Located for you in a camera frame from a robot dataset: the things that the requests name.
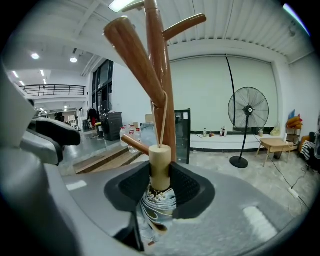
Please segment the white roller blind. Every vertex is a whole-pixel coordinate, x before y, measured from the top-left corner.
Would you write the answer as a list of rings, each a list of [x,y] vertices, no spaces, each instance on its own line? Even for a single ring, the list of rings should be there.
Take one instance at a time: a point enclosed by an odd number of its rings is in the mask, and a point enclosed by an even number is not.
[[[233,88],[225,57],[199,57],[170,63],[175,110],[190,109],[191,131],[233,129],[228,106]]]
[[[259,90],[266,98],[269,106],[269,116],[266,127],[278,124],[278,94],[277,86],[270,63],[248,58],[228,57],[234,90],[252,87]]]

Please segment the brown wooden coat rack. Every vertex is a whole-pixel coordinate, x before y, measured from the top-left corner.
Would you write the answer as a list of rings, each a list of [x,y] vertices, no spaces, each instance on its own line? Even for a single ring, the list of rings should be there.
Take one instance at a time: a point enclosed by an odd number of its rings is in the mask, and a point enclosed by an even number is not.
[[[157,0],[143,0],[122,9],[128,12],[144,8],[147,47],[143,46],[133,24],[126,16],[110,22],[103,35],[130,69],[150,98],[156,136],[171,148],[171,161],[177,160],[176,125],[172,76],[167,42],[178,34],[204,23],[197,14],[165,29]]]

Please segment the cluster of water jugs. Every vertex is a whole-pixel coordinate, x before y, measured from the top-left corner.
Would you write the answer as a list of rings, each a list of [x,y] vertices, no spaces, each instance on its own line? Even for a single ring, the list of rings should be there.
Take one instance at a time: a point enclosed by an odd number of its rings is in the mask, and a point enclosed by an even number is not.
[[[122,140],[122,136],[123,136],[123,135],[127,135],[127,136],[129,136],[129,137],[131,137],[131,138],[133,138],[133,139],[141,142],[141,133],[140,133],[140,130],[139,130],[138,128],[135,128],[134,125],[129,125],[129,126],[125,125],[125,126],[122,126],[122,127],[120,128],[120,132],[119,132],[119,137],[120,137],[121,146],[122,146],[122,147],[128,146],[128,151],[129,151],[130,153],[132,153],[132,154],[137,153],[137,152],[138,152],[137,149],[135,149],[134,147],[128,145],[126,142],[124,142],[124,141]]]

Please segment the black glass-door cabinet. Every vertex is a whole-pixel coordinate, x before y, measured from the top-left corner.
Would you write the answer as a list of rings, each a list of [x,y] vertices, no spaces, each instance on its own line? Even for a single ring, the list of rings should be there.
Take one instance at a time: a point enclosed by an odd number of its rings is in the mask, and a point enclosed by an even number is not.
[[[177,162],[189,164],[191,145],[191,110],[175,110]]]

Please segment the small black fan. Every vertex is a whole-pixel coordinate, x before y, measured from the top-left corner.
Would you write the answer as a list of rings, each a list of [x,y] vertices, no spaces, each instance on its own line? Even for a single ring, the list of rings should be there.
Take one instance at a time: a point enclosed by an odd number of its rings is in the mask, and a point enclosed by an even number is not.
[[[100,112],[101,113],[109,113],[113,110],[112,104],[108,100],[103,100],[100,105]]]

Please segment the wooden handle with cord loop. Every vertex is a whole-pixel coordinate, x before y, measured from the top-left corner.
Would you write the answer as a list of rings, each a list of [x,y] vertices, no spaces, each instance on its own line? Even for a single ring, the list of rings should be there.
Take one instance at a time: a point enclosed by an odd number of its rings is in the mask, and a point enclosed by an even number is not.
[[[171,147],[164,145],[168,96],[165,95],[164,113],[157,144],[149,147],[150,182],[137,206],[137,222],[143,244],[153,246],[172,226],[177,208],[176,195],[171,187]]]

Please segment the orange sofa striped cover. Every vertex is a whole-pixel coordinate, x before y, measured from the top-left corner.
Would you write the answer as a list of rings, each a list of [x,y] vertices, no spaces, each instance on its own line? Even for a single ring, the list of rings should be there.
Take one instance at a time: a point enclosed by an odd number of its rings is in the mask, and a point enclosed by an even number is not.
[[[309,136],[303,136],[300,143],[299,156],[314,172],[320,173],[320,159],[315,158],[314,149],[317,134],[310,132]]]

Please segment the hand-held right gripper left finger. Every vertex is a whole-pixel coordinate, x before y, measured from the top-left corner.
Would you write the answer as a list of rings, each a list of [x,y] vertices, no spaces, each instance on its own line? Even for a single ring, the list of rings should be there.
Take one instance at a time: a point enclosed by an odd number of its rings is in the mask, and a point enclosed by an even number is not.
[[[145,256],[136,217],[136,201],[121,195],[132,206],[118,210],[106,192],[143,168],[138,162],[106,171],[62,176],[58,167],[45,164],[49,191],[74,235],[79,256]]]

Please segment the black pedestal fan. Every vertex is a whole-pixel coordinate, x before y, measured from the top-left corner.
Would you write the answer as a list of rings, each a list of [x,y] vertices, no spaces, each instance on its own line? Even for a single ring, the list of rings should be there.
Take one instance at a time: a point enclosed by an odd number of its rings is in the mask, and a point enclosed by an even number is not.
[[[269,104],[262,92],[247,86],[231,96],[227,112],[233,127],[244,132],[240,155],[231,157],[229,162],[236,168],[245,169],[249,165],[243,158],[248,130],[258,132],[265,127],[269,118]]]

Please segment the black balcony railing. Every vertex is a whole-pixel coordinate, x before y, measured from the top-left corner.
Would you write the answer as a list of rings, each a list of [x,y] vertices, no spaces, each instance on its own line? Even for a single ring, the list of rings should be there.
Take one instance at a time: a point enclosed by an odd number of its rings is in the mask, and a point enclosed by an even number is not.
[[[47,84],[47,85],[26,85],[19,86],[27,95],[31,97],[40,96],[55,96],[55,95],[68,95],[68,96],[84,96],[85,86],[81,85],[65,85],[65,84]]]

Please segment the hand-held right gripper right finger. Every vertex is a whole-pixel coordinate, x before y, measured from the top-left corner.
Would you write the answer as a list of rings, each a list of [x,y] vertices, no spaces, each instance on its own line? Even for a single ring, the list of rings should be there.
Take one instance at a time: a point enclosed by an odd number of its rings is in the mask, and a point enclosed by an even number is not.
[[[171,165],[177,208],[152,256],[275,256],[298,220],[246,181]]]

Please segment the orange cushion pile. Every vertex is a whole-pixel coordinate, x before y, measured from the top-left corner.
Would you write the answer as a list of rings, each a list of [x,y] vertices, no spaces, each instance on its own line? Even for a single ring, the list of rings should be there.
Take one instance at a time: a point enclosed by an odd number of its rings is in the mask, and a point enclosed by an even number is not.
[[[286,123],[287,128],[296,130],[300,130],[302,128],[302,125],[303,120],[301,119],[300,114],[290,118]]]

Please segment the black framed window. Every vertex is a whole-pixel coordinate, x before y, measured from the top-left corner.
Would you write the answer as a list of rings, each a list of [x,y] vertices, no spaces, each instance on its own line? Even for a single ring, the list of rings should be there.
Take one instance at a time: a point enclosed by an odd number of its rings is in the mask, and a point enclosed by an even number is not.
[[[100,112],[102,101],[107,100],[111,103],[111,94],[113,92],[113,69],[114,62],[107,59],[93,73],[92,108],[97,112],[98,121],[100,120],[100,115],[105,113]]]

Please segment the translucent grey storage box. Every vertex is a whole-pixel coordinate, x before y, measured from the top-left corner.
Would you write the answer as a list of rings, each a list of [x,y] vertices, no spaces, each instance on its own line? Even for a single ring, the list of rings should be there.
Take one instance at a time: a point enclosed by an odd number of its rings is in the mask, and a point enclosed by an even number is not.
[[[140,124],[141,139],[143,141],[151,141],[155,137],[154,123],[145,122]]]

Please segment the black vertical pole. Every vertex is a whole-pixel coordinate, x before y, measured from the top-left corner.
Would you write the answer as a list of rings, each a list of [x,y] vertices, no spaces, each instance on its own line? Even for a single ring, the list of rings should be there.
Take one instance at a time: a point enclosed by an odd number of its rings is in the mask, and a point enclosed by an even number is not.
[[[231,84],[232,84],[232,99],[233,99],[233,125],[235,125],[235,120],[236,120],[236,100],[235,100],[235,85],[234,85],[234,80],[233,80],[233,74],[230,66],[230,62],[228,59],[228,56],[225,54],[225,58],[227,61],[228,69],[229,69],[229,74],[230,74],[230,79],[231,79]]]

